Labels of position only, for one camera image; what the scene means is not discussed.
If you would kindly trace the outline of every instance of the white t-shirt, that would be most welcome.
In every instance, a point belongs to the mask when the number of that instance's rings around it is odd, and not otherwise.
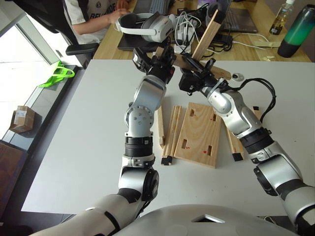
[[[63,5],[65,16],[71,26],[114,12],[116,0],[63,0]],[[72,31],[79,44],[99,43],[108,28],[109,26],[98,32],[83,35],[77,34],[73,29]]]

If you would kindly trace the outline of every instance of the office chair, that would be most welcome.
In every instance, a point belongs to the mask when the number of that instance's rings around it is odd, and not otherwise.
[[[16,3],[21,9],[23,9],[50,32],[60,32],[65,40],[70,44],[65,53],[68,56],[76,55],[82,66],[86,68],[99,44],[78,44],[78,41],[65,18],[62,0],[6,1],[13,1]]]

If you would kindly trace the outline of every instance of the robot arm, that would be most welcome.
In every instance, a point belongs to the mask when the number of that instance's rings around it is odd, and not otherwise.
[[[206,68],[190,57],[186,61],[197,72],[182,69],[180,89],[189,94],[200,91],[207,98],[226,127],[241,141],[251,161],[257,164],[254,173],[265,192],[279,196],[298,233],[307,233],[315,223],[314,187],[303,182],[298,167],[244,104],[241,94],[209,72],[215,60],[210,60]]]
[[[103,197],[92,207],[57,226],[37,232],[36,236],[111,236],[124,228],[143,211],[158,193],[158,173],[152,167],[155,156],[150,128],[173,76],[173,48],[164,49],[160,57],[150,59],[135,51],[134,63],[146,72],[125,113],[125,133],[119,191]]]

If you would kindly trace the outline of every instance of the label on box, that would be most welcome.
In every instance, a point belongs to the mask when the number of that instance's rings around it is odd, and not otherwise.
[[[26,111],[16,111],[15,117],[14,117],[14,124],[18,124],[18,117],[25,117]]]

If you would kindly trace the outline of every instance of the person's hand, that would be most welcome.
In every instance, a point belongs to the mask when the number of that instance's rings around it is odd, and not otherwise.
[[[129,11],[127,9],[118,9],[116,11],[114,11],[113,13],[108,14],[109,17],[109,22],[111,24],[114,24],[119,17],[121,17],[122,15],[125,15],[129,13]]]
[[[129,4],[126,0],[117,0],[116,2],[116,10],[118,9],[128,9]]]

